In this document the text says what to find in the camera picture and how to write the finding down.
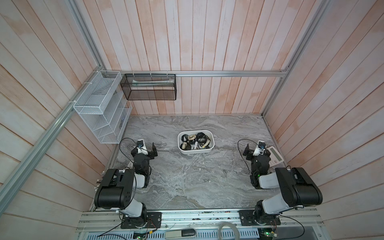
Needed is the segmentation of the black sport watch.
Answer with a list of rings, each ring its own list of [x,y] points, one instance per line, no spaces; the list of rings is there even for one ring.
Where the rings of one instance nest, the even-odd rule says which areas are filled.
[[[192,149],[192,146],[189,142],[182,142],[180,145],[180,149],[183,151],[190,151]]]

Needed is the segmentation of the yellow cream band watch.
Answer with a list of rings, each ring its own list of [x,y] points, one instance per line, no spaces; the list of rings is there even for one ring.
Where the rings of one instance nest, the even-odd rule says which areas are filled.
[[[193,135],[188,135],[188,140],[189,141],[193,141],[193,140],[195,140],[196,139],[196,135],[195,134],[193,134]]]

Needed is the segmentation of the gold metal link watch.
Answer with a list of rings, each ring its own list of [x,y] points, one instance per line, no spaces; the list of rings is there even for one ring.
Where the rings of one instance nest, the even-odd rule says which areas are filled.
[[[207,139],[207,141],[202,145],[202,148],[203,149],[209,149],[209,144],[210,144],[211,140],[210,139]]]

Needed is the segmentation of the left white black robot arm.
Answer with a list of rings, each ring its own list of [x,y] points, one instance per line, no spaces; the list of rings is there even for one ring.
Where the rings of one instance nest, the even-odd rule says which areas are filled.
[[[147,208],[135,200],[137,189],[147,188],[152,174],[150,161],[158,156],[156,146],[149,151],[144,140],[138,140],[131,151],[132,167],[108,169],[94,197],[97,209],[115,210],[122,214],[122,228],[148,227]]]

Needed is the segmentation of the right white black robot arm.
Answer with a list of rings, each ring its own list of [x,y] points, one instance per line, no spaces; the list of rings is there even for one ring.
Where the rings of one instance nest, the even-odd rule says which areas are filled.
[[[259,141],[253,150],[246,145],[242,159],[250,161],[250,181],[255,189],[279,189],[280,193],[266,200],[259,200],[254,210],[241,210],[242,226],[263,226],[280,224],[279,214],[298,208],[318,206],[323,195],[303,168],[275,168],[269,172],[272,163],[272,149]]]

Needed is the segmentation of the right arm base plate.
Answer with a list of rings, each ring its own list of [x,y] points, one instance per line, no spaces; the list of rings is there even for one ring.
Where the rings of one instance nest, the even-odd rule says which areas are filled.
[[[267,215],[263,211],[240,210],[239,217],[242,226],[275,226],[281,225],[278,215]]]

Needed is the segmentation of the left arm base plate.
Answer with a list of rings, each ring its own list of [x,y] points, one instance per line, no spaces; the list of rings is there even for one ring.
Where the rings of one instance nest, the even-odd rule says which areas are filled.
[[[140,217],[123,216],[121,229],[159,229],[162,223],[161,212],[142,213]]]

